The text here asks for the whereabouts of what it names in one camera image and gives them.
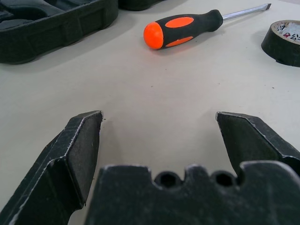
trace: black tape roll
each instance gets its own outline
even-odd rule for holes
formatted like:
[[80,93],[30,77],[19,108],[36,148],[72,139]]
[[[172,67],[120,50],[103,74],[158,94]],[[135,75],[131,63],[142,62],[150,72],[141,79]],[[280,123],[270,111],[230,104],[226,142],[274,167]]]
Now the black tape roll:
[[276,62],[300,67],[300,21],[273,23],[262,42],[262,49]]

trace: screwdriver shaft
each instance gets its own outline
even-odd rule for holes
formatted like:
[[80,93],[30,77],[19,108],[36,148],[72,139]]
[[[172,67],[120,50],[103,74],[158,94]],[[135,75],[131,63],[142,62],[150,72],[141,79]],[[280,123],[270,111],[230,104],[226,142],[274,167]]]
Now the screwdriver shaft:
[[223,20],[225,21],[225,20],[233,19],[233,18],[240,17],[243,15],[259,12],[259,11],[266,11],[270,8],[270,6],[271,6],[271,4],[264,4],[262,6],[258,6],[255,8],[250,8],[250,9],[246,9],[246,10],[239,11],[236,13],[227,14],[227,15],[223,16]]

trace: gray tabletop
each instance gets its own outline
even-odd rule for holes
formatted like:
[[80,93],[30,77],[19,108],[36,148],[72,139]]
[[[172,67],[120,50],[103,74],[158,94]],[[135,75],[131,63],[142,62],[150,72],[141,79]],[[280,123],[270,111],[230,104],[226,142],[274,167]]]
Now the gray tabletop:
[[[141,12],[121,10],[109,28],[31,63],[0,65],[0,209],[68,120],[88,111],[103,110],[105,118],[96,173],[107,164],[142,164],[153,176],[171,170],[183,177],[194,163],[233,172],[217,111],[258,116],[300,149],[300,68],[276,63],[260,47],[273,22],[300,20],[293,2],[271,0],[266,12],[152,51],[143,42],[152,21],[266,3],[165,0]],[[85,213],[69,224],[83,224]]]

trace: plastic tray compartment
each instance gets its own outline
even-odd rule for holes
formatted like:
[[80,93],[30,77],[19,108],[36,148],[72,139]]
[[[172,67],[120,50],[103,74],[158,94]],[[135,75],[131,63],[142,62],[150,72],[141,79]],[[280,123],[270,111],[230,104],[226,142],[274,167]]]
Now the plastic tray compartment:
[[0,0],[0,63],[31,61],[117,16],[118,0]]
[[161,0],[119,0],[119,7],[131,11],[141,11],[150,8]]

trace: black rubber grip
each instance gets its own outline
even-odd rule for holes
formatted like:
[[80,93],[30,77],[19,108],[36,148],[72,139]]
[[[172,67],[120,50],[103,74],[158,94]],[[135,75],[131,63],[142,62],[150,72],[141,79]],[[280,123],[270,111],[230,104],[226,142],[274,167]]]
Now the black rubber grip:
[[[176,26],[176,24],[178,25],[184,24],[184,20],[192,21],[192,22],[183,26],[174,27]],[[165,48],[165,47],[169,47],[170,45],[174,46],[175,41],[181,40],[183,38],[189,40],[197,37],[202,33],[216,31],[223,24],[223,17],[218,10],[214,9],[202,15],[198,15],[198,14],[174,15],[161,20],[157,20],[156,22],[160,25],[163,31],[164,43],[162,48]]]

